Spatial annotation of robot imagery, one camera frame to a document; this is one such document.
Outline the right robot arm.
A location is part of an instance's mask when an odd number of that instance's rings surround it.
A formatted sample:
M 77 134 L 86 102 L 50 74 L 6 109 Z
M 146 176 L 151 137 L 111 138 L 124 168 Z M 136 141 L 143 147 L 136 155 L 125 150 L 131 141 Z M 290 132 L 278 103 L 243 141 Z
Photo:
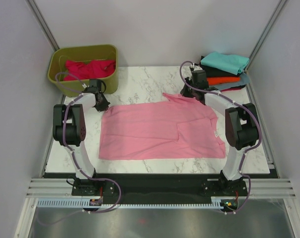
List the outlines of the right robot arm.
M 229 144 L 227 161 L 221 171 L 223 179 L 218 183 L 219 191 L 230 195 L 236 190 L 235 181 L 243 177 L 242 169 L 246 153 L 257 148 L 262 140 L 256 107 L 253 103 L 239 104 L 217 90 L 201 90 L 183 78 L 190 95 L 225 118 L 225 136 Z

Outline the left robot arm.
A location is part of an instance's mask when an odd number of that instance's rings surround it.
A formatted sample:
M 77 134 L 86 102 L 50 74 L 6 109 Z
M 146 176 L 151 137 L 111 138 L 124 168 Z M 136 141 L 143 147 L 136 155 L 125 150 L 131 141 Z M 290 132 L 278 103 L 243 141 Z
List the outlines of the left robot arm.
M 75 175 L 86 179 L 83 190 L 95 195 L 100 190 L 100 182 L 93 178 L 95 168 L 89 160 L 85 147 L 87 134 L 85 112 L 94 108 L 98 112 L 107 111 L 109 101 L 101 91 L 81 93 L 69 104 L 57 104 L 53 107 L 52 135 L 55 141 L 70 154 Z

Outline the pink t shirt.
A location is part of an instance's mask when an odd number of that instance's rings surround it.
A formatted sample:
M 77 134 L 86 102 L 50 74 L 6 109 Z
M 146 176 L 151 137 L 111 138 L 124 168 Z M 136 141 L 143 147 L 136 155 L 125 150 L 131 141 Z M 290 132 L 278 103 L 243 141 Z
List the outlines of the pink t shirt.
M 163 96 L 166 101 L 110 107 L 101 120 L 99 158 L 225 158 L 214 110 L 180 94 Z

